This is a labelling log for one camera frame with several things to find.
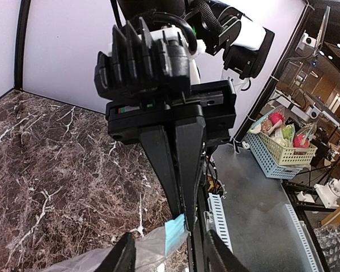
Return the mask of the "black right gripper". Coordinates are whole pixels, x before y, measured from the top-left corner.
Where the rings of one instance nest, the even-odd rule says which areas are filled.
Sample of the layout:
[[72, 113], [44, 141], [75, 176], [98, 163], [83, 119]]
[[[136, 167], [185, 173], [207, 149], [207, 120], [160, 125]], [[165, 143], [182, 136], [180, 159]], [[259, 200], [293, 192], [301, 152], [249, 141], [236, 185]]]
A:
[[[172, 216], [179, 216], [183, 208], [189, 231], [194, 230], [196, 221], [205, 127], [208, 145], [229, 142], [228, 130], [233, 128], [236, 118], [235, 102], [233, 82], [220, 80], [193, 85], [186, 103], [175, 100], [164, 109], [135, 107], [130, 110], [114, 102], [106, 106], [108, 134], [125, 145], [140, 141], [165, 192]], [[165, 131], [174, 123], [180, 195]]]

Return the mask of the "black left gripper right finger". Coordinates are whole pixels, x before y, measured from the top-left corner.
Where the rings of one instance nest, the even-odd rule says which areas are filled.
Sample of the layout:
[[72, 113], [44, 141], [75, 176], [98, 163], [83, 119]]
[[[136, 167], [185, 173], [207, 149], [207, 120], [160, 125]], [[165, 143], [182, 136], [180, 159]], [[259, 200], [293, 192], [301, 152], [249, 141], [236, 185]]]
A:
[[210, 229], [205, 234], [204, 254], [210, 271], [218, 272], [248, 272], [249, 270], [233, 255], [231, 250], [218, 236], [217, 232]]

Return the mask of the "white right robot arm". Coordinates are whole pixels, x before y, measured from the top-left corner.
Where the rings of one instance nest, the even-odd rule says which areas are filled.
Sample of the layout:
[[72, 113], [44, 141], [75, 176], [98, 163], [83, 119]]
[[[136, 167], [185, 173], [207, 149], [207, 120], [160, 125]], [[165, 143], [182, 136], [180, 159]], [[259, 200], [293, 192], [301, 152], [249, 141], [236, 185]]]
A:
[[107, 99], [108, 134], [140, 143], [173, 216], [194, 230], [205, 159], [230, 136], [236, 91], [201, 82], [196, 58], [223, 54], [240, 79], [264, 66], [274, 33], [220, 1], [112, 1], [112, 44], [99, 52], [94, 82]]

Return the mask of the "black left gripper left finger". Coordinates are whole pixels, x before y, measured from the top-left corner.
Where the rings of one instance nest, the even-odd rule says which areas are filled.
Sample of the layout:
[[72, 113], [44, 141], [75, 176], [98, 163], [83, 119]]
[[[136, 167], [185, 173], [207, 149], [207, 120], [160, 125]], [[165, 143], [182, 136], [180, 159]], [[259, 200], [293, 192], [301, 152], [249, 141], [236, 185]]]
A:
[[95, 272], [135, 272], [136, 248], [131, 233], [122, 235]]

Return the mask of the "clear zip top bag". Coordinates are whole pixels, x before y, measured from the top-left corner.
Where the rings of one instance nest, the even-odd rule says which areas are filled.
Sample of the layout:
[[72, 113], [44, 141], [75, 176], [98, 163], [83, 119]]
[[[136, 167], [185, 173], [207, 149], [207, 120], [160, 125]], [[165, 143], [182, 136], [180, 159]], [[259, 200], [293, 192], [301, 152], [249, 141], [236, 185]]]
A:
[[[185, 215], [165, 222], [135, 242], [135, 271], [157, 271], [158, 266], [165, 262], [186, 239], [189, 231], [186, 229]], [[94, 249], [74, 258], [70, 258], [43, 269], [43, 271], [95, 271], [114, 249], [113, 246]]]

